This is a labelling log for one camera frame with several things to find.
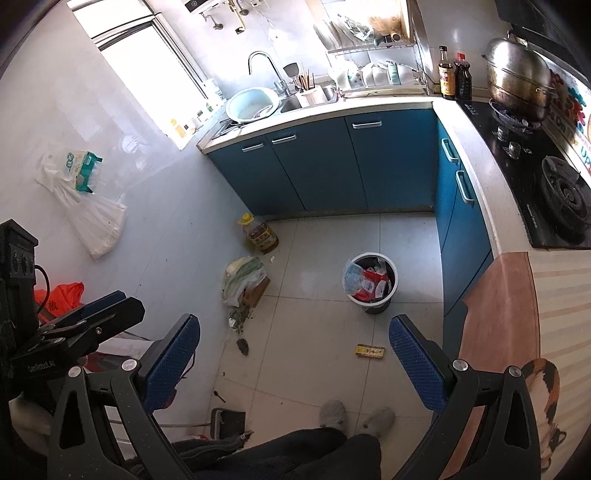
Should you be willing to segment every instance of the stove knob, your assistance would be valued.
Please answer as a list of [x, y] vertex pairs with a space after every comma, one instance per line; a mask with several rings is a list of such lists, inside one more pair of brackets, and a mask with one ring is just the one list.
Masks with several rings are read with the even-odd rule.
[[496, 129], [496, 136], [499, 140], [505, 142], [509, 140], [509, 129], [507, 127], [499, 127]]
[[517, 160], [521, 155], [521, 145], [517, 142], [509, 142], [509, 156]]

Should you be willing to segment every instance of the bowl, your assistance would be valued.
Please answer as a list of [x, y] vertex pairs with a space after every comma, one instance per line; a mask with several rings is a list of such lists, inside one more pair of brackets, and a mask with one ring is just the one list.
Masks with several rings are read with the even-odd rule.
[[227, 101], [226, 114], [235, 122], [247, 124], [272, 115], [279, 104], [279, 96], [270, 88], [252, 87]]

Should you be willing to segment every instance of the yellow bottle cap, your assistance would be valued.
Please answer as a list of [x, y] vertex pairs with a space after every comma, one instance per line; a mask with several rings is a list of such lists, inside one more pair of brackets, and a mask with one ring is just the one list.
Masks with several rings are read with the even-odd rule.
[[250, 213], [245, 213], [242, 215], [242, 220], [238, 220], [238, 225], [248, 225], [251, 223], [255, 218]]

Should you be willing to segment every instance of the white plastic bag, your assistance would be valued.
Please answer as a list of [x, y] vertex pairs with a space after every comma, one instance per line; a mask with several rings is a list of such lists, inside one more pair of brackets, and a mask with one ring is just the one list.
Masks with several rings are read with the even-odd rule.
[[245, 290], [251, 290], [261, 283], [267, 272], [258, 257], [242, 257], [226, 267], [223, 281], [222, 300], [230, 307], [238, 307]]
[[58, 200], [78, 237], [96, 260], [113, 249], [125, 225], [126, 206], [94, 193], [76, 191], [75, 163], [64, 163], [64, 152], [41, 159], [37, 181]]

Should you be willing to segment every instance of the chopsticks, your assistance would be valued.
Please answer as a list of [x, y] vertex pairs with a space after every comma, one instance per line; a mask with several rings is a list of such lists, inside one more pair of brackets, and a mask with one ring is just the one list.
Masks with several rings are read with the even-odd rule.
[[304, 90], [312, 90], [312, 88], [316, 87], [316, 82], [314, 81], [314, 73], [312, 74], [312, 78], [310, 79], [310, 71], [307, 70], [305, 75], [298, 75], [297, 80], [299, 82], [299, 86]]

